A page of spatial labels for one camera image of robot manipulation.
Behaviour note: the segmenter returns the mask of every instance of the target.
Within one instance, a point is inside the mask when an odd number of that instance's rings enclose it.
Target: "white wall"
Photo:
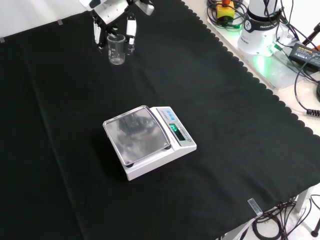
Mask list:
[[[83,11],[79,0],[0,0],[0,38]]]

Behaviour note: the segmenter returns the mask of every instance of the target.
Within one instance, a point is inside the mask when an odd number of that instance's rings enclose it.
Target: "power adapter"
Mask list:
[[[311,61],[308,61],[308,59],[312,58],[313,56],[318,56],[318,58],[313,58]],[[289,59],[302,65],[307,62],[306,66],[309,68],[315,70],[320,69],[320,51],[306,47],[305,45],[299,43],[296,43],[293,46],[293,49],[289,55]]]

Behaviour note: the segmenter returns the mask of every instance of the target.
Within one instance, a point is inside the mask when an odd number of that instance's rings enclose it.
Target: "green light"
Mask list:
[[[170,127],[172,128],[172,130],[173,130],[174,132],[176,132],[176,131],[177,131],[177,129],[175,128],[175,126],[170,125]]]

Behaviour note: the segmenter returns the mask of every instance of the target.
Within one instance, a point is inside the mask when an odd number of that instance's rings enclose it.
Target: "scale label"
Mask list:
[[[167,124],[174,138],[178,141],[181,147],[189,147],[195,145],[194,141],[186,131],[185,127],[181,124],[177,115],[169,107],[156,108],[162,119]]]

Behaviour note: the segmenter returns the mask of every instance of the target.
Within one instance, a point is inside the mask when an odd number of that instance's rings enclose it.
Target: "glass beaker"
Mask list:
[[[126,37],[121,34],[117,34],[109,35],[106,39],[108,41],[108,54],[110,63],[114,65],[123,64],[126,60]]]

